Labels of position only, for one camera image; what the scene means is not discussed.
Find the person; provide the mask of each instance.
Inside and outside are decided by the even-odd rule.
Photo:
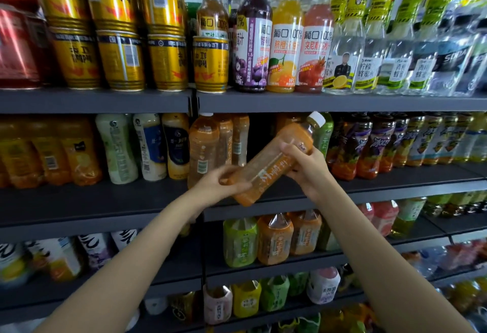
[[[340,75],[344,75],[348,79],[348,77],[350,76],[350,71],[352,71],[351,66],[348,64],[349,59],[350,59],[350,53],[344,53],[342,55],[341,64],[336,66],[334,77],[339,77]]]
[[[310,155],[291,144],[282,143],[281,149],[296,160],[287,175],[326,219],[388,333],[474,332],[363,216],[332,177],[318,149],[313,148]],[[220,184],[234,170],[238,168],[223,166],[203,176],[64,301],[35,333],[124,332],[182,227],[204,208],[251,188],[250,183]]]

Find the bottle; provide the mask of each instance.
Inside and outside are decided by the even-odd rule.
[[[232,284],[233,314],[237,318],[248,318],[259,311],[259,299],[262,292],[260,283],[249,280],[240,284]]]
[[[348,0],[345,21],[339,34],[332,40],[326,62],[323,91],[331,94],[349,94],[356,77],[358,61],[365,47],[362,16],[367,0]]]
[[[473,162],[484,162],[487,159],[487,113],[480,115],[479,120],[485,123],[470,152],[469,161]]]
[[[223,222],[223,256],[231,268],[252,264],[257,257],[257,221],[255,218]]]
[[[376,93],[391,95],[402,92],[414,50],[412,24],[423,0],[402,0],[394,27],[387,34],[386,56],[380,69]]]
[[[250,206],[257,201],[267,188],[291,170],[295,164],[294,159],[282,153],[281,142],[292,143],[308,153],[313,148],[312,134],[324,124],[324,117],[314,111],[308,116],[306,122],[292,123],[283,127],[277,137],[272,139],[246,166],[232,173],[228,178],[227,184],[241,181],[252,183],[252,189],[236,194],[235,200],[243,206]]]
[[[269,1],[242,0],[237,12],[237,43],[233,68],[235,84],[242,92],[265,91],[271,30],[272,9]]]
[[[216,325],[227,321],[232,315],[233,293],[227,286],[209,289],[203,286],[204,322]]]
[[[294,226],[283,213],[263,215],[257,221],[259,248],[257,258],[264,265],[275,265],[289,256]]]
[[[53,185],[72,182],[68,158],[57,137],[54,120],[34,115],[26,121],[26,129],[39,154],[46,181]]]
[[[64,116],[56,122],[56,132],[68,156],[71,176],[76,185],[93,185],[103,173],[96,157],[93,129],[86,116]]]
[[[448,203],[443,208],[441,212],[442,218],[453,218],[460,216],[464,213],[466,206],[472,200],[475,191],[471,192],[460,192],[451,195]]]
[[[216,114],[215,120],[220,137],[216,148],[216,167],[232,164],[233,122],[230,114]]]
[[[409,152],[411,151],[412,144],[416,140],[418,134],[426,121],[424,114],[409,114],[409,123],[404,134],[403,139],[397,147],[397,152],[394,155],[393,165],[394,167],[404,167],[408,160]]]
[[[118,250],[121,251],[125,247],[127,247],[130,242],[132,242],[135,237],[137,236],[137,229],[130,229],[130,230],[121,230],[121,231],[113,231],[112,238],[117,246]]]
[[[20,243],[0,244],[0,289],[19,287],[27,283],[31,274]]]
[[[479,22],[476,32],[479,37],[455,88],[454,96],[472,96],[487,68],[487,19]]]
[[[302,36],[303,12],[300,0],[280,0],[272,15],[267,90],[280,93],[294,91]]]
[[[204,174],[216,168],[216,151],[220,133],[212,113],[201,113],[189,130],[189,175],[192,188]]]
[[[472,25],[473,15],[457,16],[453,27],[438,37],[438,58],[433,68],[428,95],[454,94],[478,38],[478,34],[472,32]]]
[[[438,57],[438,26],[449,0],[429,0],[420,29],[415,33],[416,45],[402,94],[424,95]]]
[[[108,174],[113,184],[131,183],[139,170],[129,143],[129,121],[123,114],[98,114],[96,127],[107,155]]]
[[[409,117],[407,114],[395,113],[393,114],[395,119],[394,133],[391,136],[391,140],[387,143],[380,159],[379,172],[389,173],[393,169],[393,160],[397,152],[399,145],[406,135],[406,130],[409,124]]]
[[[232,122],[232,165],[245,166],[247,164],[247,140],[250,119],[247,114],[232,114]]]
[[[463,141],[467,129],[470,127],[473,121],[473,115],[468,112],[458,113],[458,121],[454,128],[454,131],[449,136],[447,143],[440,151],[439,164],[450,164],[454,160],[454,155],[457,150],[458,144]]]
[[[452,193],[428,196],[423,207],[423,213],[433,218],[439,216],[451,196]]]
[[[480,137],[483,137],[487,128],[487,114],[484,112],[472,112],[473,121],[468,126],[462,140],[459,141],[454,152],[454,162],[467,162],[472,155],[473,147]]]
[[[396,238],[407,237],[425,203],[426,197],[398,200],[399,213],[391,229],[391,236]]]
[[[423,128],[416,136],[409,151],[407,166],[421,166],[428,147],[436,131],[443,122],[443,117],[438,112],[428,112]]]
[[[425,151],[424,165],[436,165],[440,160],[440,152],[446,145],[450,135],[454,132],[458,116],[454,112],[443,114],[443,121],[434,134]]]
[[[235,44],[237,42],[237,11],[240,0],[230,0],[230,16],[228,17],[228,40],[230,43],[230,57],[228,58],[228,83],[234,84],[232,78],[233,65],[235,62]]]
[[[167,175],[167,148],[162,138],[159,115],[134,114],[132,120],[142,153],[142,176],[147,181],[164,179]]]
[[[84,265],[71,238],[43,239],[35,243],[46,257],[52,280],[68,282],[81,275]]]
[[[357,161],[357,176],[364,179],[374,179],[379,174],[382,154],[395,129],[395,119],[390,114],[374,114],[372,124],[369,139]]]
[[[396,201],[374,202],[372,224],[382,236],[387,237],[391,233],[392,226],[398,214],[399,207]]]
[[[203,0],[196,21],[198,36],[228,39],[228,13],[222,0]]]
[[[162,130],[167,145],[167,171],[175,180],[185,180],[189,174],[189,119],[187,114],[162,114]]]
[[[333,119],[332,115],[328,112],[322,112],[321,114],[325,118],[325,124],[314,134],[313,145],[326,157],[328,145],[333,133]]]
[[[321,93],[325,65],[333,37],[334,16],[331,0],[313,0],[303,19],[304,33],[295,91]]]
[[[373,2],[373,7],[367,17],[365,47],[352,86],[354,93],[371,93],[377,86],[382,60],[386,54],[384,22],[389,7],[387,1],[380,3],[379,5],[377,2]]]
[[[333,301],[338,284],[340,284],[340,274],[334,266],[312,270],[309,274],[306,293],[311,302],[323,305]]]
[[[321,216],[316,210],[287,213],[294,226],[291,238],[291,255],[305,255],[313,252],[321,228]]]
[[[88,254],[91,270],[101,269],[115,256],[115,252],[109,245],[110,235],[108,233],[79,235],[78,239]]]
[[[265,278],[260,282],[260,308],[267,312],[280,310],[286,303],[289,291],[289,279],[286,275],[277,275]]]
[[[332,174],[341,180],[352,180],[357,171],[358,158],[362,154],[372,130],[372,120],[365,113],[351,114],[343,122],[340,147]]]
[[[4,116],[0,121],[0,156],[15,188],[36,188],[45,182],[39,156],[27,136],[25,118]]]

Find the display shelf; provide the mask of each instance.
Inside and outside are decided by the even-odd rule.
[[[487,95],[470,98],[347,95],[326,93],[242,93],[230,89],[222,94],[197,92],[199,112],[387,112],[387,111],[484,111]]]
[[[109,89],[0,89],[0,114],[108,114],[191,111],[192,90],[117,92]]]
[[[227,322],[213,327],[214,333],[233,333],[239,330],[248,330],[265,324],[277,323],[281,320],[308,317],[319,313],[324,309],[341,309],[355,303],[366,300],[365,294],[360,290],[350,290],[344,293],[337,293],[333,301],[325,305],[315,305],[306,292],[297,297],[289,297],[281,310],[273,312],[259,311],[249,318],[237,318],[232,316]]]
[[[199,234],[178,238],[155,276],[145,298],[198,291],[203,277]],[[71,282],[56,283],[34,275],[25,285],[0,291],[0,325],[44,318],[76,291],[93,272]]]
[[[169,178],[2,189],[0,243],[143,228],[186,190],[185,180]]]
[[[338,183],[355,203],[487,189],[487,180],[483,176],[455,165],[404,167],[379,174],[373,180],[355,178],[350,182],[339,180]],[[297,183],[284,176],[254,205],[243,207],[227,198],[205,209],[204,220],[237,219],[276,213],[276,209],[289,212],[313,207],[313,202],[304,196]]]
[[[440,229],[424,218],[419,218],[411,229],[407,238],[387,240],[398,252],[416,251],[426,247],[446,246],[450,244],[449,238]],[[209,288],[221,285],[244,282],[250,279],[261,279],[274,275],[286,275],[330,266],[338,266],[348,262],[347,256],[341,251],[314,252],[289,256],[280,264],[266,266],[256,260],[253,264],[230,268],[223,257],[221,249],[214,245],[223,245],[222,223],[205,224],[204,227],[204,262],[206,284]]]
[[[487,213],[469,213],[452,219],[428,217],[428,220],[451,235],[453,243],[487,237]]]

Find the iced tea bottle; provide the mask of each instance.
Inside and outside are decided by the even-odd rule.
[[[257,258],[264,265],[275,265],[289,256],[294,226],[283,213],[263,215],[257,221],[259,246]]]
[[[313,5],[304,15],[296,92],[321,93],[323,88],[334,26],[330,2],[331,0],[313,0]]]
[[[313,252],[321,228],[321,216],[316,210],[305,210],[287,213],[294,226],[291,238],[292,255],[305,255]]]
[[[220,137],[216,148],[216,167],[232,163],[233,122],[230,114],[216,114],[213,119],[218,125]]]
[[[45,182],[38,153],[26,130],[26,118],[0,120],[0,156],[15,188],[36,188]]]
[[[439,112],[428,112],[426,114],[426,121],[423,124],[423,128],[411,145],[406,166],[415,167],[423,164],[426,151],[442,122],[443,117]]]
[[[198,36],[228,39],[228,13],[222,0],[203,0],[196,11]]]
[[[272,40],[269,55],[267,90],[290,93],[298,77],[303,36],[300,0],[280,0],[272,15]]]
[[[340,134],[337,160],[332,174],[342,180],[355,178],[358,158],[362,154],[372,130],[372,120],[365,113],[352,114],[345,118]]]
[[[323,115],[312,112],[306,122],[302,124],[292,123],[282,128],[271,142],[264,147],[246,166],[234,172],[227,184],[235,184],[242,181],[252,183],[252,189],[245,193],[236,194],[235,200],[243,206],[250,206],[277,179],[286,174],[295,164],[295,160],[285,156],[281,151],[281,143],[296,145],[306,154],[313,148],[313,133],[325,124]]]
[[[247,114],[232,114],[232,122],[232,165],[245,166],[247,164],[247,140],[250,119]]]
[[[192,188],[216,168],[216,151],[220,133],[212,113],[200,113],[189,129],[189,175],[187,187]]]
[[[57,136],[54,118],[30,116],[26,128],[29,138],[39,153],[46,181],[53,185],[72,182],[68,157]]]
[[[357,162],[357,176],[374,179],[379,174],[379,165],[386,145],[391,141],[396,121],[390,114],[372,116],[372,130]]]
[[[263,92],[267,85],[272,9],[268,0],[242,0],[237,13],[233,75],[242,92]]]
[[[408,160],[409,151],[411,150],[412,144],[416,137],[418,136],[421,128],[424,125],[426,116],[424,114],[409,114],[409,123],[404,134],[403,139],[397,147],[397,151],[394,155],[393,165],[394,167],[404,167],[406,161]]]
[[[406,114],[395,113],[393,114],[393,117],[395,119],[396,126],[394,128],[394,133],[391,140],[389,143],[387,143],[386,148],[384,148],[384,152],[382,153],[382,158],[380,159],[379,164],[380,173],[388,173],[393,169],[394,155],[406,134],[406,129],[408,128],[409,124],[409,118]]]
[[[56,122],[56,132],[68,156],[76,185],[93,185],[103,178],[96,158],[92,125],[81,115],[64,116]]]

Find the barcode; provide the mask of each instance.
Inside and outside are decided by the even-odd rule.
[[[132,44],[125,44],[124,51],[127,66],[139,67],[139,53],[137,52],[137,47]]]
[[[206,174],[207,171],[208,171],[208,160],[205,161],[198,160],[198,173]]]
[[[58,168],[58,163],[54,156],[48,156],[44,158],[46,160],[46,166],[49,170],[56,170]]]

